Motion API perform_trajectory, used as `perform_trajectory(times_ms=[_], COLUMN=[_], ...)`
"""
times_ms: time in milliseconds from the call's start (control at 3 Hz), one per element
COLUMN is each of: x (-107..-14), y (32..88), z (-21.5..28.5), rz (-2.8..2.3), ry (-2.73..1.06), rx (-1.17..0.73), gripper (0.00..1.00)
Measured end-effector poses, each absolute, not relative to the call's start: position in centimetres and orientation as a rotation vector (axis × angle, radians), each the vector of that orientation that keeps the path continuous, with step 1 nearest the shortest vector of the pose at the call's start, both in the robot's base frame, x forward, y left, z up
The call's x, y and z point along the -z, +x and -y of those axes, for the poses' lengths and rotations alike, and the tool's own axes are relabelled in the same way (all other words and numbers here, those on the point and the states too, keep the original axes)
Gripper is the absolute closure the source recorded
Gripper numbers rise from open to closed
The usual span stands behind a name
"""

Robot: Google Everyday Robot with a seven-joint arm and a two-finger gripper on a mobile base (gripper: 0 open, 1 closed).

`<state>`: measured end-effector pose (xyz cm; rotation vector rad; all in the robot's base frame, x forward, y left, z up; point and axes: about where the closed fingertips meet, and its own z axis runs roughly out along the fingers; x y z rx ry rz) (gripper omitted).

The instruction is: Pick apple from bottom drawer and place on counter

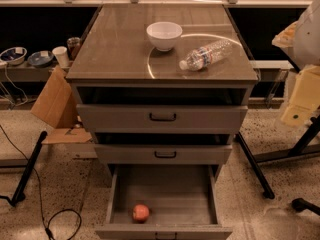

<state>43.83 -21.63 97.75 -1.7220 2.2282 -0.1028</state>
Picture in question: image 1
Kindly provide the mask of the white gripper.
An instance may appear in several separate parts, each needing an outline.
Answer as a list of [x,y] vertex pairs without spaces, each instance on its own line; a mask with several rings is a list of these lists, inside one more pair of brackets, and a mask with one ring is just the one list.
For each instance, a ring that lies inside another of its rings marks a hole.
[[320,106],[320,66],[307,65],[296,76],[289,105],[280,117],[290,127],[302,126]]

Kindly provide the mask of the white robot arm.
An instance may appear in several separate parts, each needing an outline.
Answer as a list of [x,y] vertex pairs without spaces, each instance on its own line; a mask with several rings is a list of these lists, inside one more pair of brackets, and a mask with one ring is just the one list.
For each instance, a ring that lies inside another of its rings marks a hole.
[[300,71],[280,120],[295,127],[320,106],[320,0],[313,0],[301,14],[287,55]]

